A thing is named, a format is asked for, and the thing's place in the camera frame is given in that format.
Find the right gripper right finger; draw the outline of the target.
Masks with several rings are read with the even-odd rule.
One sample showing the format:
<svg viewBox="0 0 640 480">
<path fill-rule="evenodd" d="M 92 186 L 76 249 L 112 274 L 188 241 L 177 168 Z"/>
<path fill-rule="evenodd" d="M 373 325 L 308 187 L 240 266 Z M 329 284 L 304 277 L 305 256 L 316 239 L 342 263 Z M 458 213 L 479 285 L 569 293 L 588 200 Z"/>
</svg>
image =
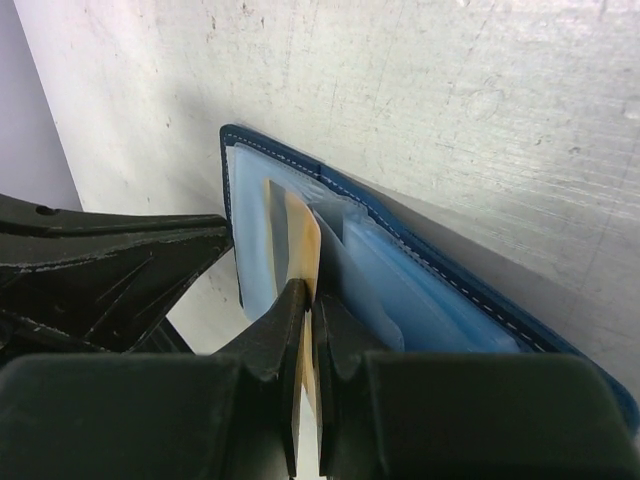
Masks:
<svg viewBox="0 0 640 480">
<path fill-rule="evenodd" d="M 319 469 L 330 479 L 635 479 L 610 388 L 559 354 L 388 350 L 334 296 L 312 309 Z"/>
</svg>

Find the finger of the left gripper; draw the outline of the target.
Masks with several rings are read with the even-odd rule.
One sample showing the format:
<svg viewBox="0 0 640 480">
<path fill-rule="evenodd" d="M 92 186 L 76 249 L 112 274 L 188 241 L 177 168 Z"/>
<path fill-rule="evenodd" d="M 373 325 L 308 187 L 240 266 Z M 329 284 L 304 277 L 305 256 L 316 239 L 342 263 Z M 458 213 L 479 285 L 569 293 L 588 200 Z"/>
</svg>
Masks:
<svg viewBox="0 0 640 480">
<path fill-rule="evenodd" d="M 129 352 L 231 248 L 228 221 L 1 198 L 1 350 Z"/>
</svg>

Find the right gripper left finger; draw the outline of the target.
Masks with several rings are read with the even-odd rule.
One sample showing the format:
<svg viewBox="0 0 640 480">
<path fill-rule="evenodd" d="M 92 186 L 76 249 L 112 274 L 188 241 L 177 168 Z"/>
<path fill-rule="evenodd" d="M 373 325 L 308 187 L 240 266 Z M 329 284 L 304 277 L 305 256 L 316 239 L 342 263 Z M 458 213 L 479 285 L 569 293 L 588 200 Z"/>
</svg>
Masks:
<svg viewBox="0 0 640 480">
<path fill-rule="evenodd" d="M 44 354 L 1 372 L 5 479 L 290 479 L 308 307 L 289 281 L 210 356 Z"/>
</svg>

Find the blue leather card holder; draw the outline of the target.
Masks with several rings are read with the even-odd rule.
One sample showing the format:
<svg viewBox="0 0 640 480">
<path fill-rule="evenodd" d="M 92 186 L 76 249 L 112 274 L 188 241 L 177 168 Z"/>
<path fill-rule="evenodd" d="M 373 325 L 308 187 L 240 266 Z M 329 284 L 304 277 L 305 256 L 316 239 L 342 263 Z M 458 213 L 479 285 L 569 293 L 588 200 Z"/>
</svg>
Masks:
<svg viewBox="0 0 640 480">
<path fill-rule="evenodd" d="M 274 183 L 308 205 L 326 228 L 348 302 L 391 346 L 574 352 L 562 336 L 420 238 L 354 179 L 241 126 L 223 126 L 220 145 L 240 300 L 250 319 L 264 314 L 276 298 L 266 215 L 266 187 Z"/>
</svg>

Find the gold card magnetic stripe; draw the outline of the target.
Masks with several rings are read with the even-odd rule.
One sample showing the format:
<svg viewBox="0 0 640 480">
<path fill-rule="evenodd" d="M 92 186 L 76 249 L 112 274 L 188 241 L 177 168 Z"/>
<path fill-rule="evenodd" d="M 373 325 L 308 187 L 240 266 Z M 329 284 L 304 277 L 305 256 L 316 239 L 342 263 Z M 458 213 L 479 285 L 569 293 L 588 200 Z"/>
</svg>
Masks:
<svg viewBox="0 0 640 480">
<path fill-rule="evenodd" d="M 267 284 L 276 296 L 287 281 L 301 280 L 307 307 L 301 334 L 302 385 L 314 415 L 318 414 L 312 353 L 312 313 L 321 253 L 321 230 L 308 205 L 273 179 L 263 181 Z"/>
</svg>

